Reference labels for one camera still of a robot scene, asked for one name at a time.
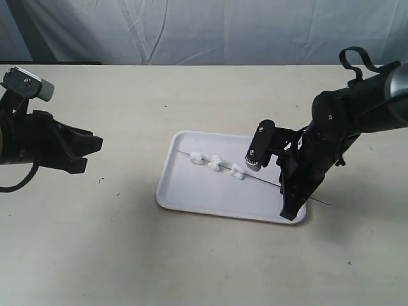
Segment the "plastic tray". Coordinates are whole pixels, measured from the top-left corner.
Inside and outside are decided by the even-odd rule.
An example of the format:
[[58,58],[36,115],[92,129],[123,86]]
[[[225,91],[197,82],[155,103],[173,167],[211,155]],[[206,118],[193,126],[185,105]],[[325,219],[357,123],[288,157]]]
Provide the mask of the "plastic tray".
[[[248,169],[244,157],[252,137],[183,131],[171,141],[170,149],[156,189],[156,201],[163,208],[199,214],[250,219],[255,221],[296,224],[306,216],[304,205],[293,221],[282,218],[282,195],[279,187],[280,168],[272,157],[270,165],[259,172]],[[222,157],[223,164],[233,163],[245,169],[239,180],[228,169],[213,171],[205,164],[192,164],[191,152]]]

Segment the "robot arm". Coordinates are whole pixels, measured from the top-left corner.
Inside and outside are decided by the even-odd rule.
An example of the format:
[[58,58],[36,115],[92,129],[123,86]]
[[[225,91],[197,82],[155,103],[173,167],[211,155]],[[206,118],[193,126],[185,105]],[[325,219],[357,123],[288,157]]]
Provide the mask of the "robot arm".
[[102,138],[89,131],[62,124],[48,112],[27,113],[30,99],[49,101],[54,86],[21,68],[9,69],[1,85],[6,89],[0,99],[0,164],[32,163],[21,183],[0,187],[10,193],[26,185],[40,166],[83,173],[85,155],[101,150]]
[[[348,50],[359,53],[366,68],[377,74],[363,80],[361,69],[347,62]],[[296,217],[334,164],[346,164],[343,153],[362,133],[408,126],[408,64],[392,62],[377,68],[360,47],[341,51],[340,62],[356,78],[346,88],[318,95],[308,126],[293,131],[264,120],[248,148],[245,162],[255,171],[268,166],[271,155],[278,157],[284,200],[280,215],[286,219]]]

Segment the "black bracket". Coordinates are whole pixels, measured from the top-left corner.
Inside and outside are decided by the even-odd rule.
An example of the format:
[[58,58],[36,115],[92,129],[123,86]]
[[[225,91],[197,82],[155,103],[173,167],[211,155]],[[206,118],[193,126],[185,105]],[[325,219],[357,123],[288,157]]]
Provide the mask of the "black bracket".
[[285,148],[295,135],[296,131],[276,127],[272,120],[261,121],[245,157],[247,165],[258,171],[261,166],[268,166],[272,155],[283,157],[292,154],[291,150]]

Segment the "white object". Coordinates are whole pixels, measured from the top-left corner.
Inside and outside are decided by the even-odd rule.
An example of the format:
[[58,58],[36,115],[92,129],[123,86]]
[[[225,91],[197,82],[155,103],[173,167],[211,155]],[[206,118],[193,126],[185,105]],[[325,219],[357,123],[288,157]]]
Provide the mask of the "white object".
[[204,163],[203,156],[198,152],[192,152],[190,154],[190,161],[193,164],[203,164]]
[[231,167],[231,171],[229,174],[231,174],[233,177],[237,178],[238,180],[244,179],[244,169],[241,168],[238,164],[233,164]]
[[[306,216],[305,205],[293,221],[279,215],[283,206],[282,195],[279,187],[267,183],[279,183],[280,168],[275,165],[273,158],[270,166],[259,172],[248,168],[244,170],[238,165],[244,164],[251,140],[251,136],[194,131],[176,134],[171,141],[156,189],[159,205],[171,210],[284,224],[303,220]],[[244,173],[247,176],[243,181],[231,180],[227,171],[214,173],[201,167],[190,167],[190,152],[201,152],[202,156],[211,156],[217,152],[224,163],[231,163],[228,168],[237,178]]]
[[220,169],[219,165],[220,165],[221,163],[222,163],[221,157],[218,156],[218,155],[213,155],[213,156],[211,157],[211,162],[208,163],[208,165],[209,165],[209,167],[210,167],[211,169],[213,169],[214,171],[220,171],[221,169]]

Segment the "black cable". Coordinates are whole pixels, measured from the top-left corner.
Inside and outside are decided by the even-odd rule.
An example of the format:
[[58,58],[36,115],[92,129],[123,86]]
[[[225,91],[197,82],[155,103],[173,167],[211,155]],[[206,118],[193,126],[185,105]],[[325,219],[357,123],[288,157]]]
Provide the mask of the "black cable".
[[20,188],[23,188],[25,185],[28,184],[28,182],[33,179],[33,177],[35,176],[35,174],[38,171],[38,163],[33,163],[33,166],[31,167],[29,173],[27,174],[27,176],[25,178],[22,179],[21,182],[19,182],[17,185],[14,186],[10,186],[10,187],[1,187],[0,186],[0,193],[12,193],[14,191],[19,190]]

